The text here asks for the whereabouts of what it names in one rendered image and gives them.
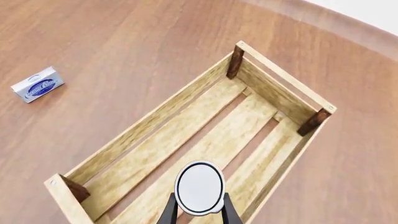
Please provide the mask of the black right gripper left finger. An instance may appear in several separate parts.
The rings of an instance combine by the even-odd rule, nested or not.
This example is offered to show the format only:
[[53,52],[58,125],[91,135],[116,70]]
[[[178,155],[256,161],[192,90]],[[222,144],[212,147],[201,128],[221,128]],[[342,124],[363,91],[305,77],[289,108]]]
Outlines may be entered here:
[[158,219],[158,224],[177,224],[177,215],[178,203],[175,194],[171,193],[166,207]]

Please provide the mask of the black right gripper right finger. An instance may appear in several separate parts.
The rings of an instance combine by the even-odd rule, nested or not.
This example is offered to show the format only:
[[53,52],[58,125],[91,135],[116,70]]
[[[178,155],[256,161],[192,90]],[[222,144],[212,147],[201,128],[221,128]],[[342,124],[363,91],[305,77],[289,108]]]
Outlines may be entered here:
[[223,224],[243,224],[228,193],[224,194],[223,202],[224,205],[221,209]]

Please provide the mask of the wooden slat tray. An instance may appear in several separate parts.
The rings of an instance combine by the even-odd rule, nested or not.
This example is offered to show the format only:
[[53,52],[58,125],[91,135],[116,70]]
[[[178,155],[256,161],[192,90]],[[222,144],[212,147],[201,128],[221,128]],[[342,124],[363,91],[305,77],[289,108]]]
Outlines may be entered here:
[[[158,224],[178,173],[207,160],[221,169],[243,224],[254,224],[335,111],[237,42],[230,54],[45,186],[69,224]],[[187,213],[178,205],[181,214]],[[223,224],[222,213],[192,216],[189,224]]]

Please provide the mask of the silver blue printed box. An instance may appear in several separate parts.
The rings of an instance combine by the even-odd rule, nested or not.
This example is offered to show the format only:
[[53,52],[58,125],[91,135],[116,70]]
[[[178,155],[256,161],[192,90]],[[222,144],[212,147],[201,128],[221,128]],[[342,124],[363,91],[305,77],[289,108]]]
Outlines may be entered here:
[[53,67],[48,67],[12,85],[11,89],[25,103],[29,104],[41,96],[50,93],[64,83],[59,73]]

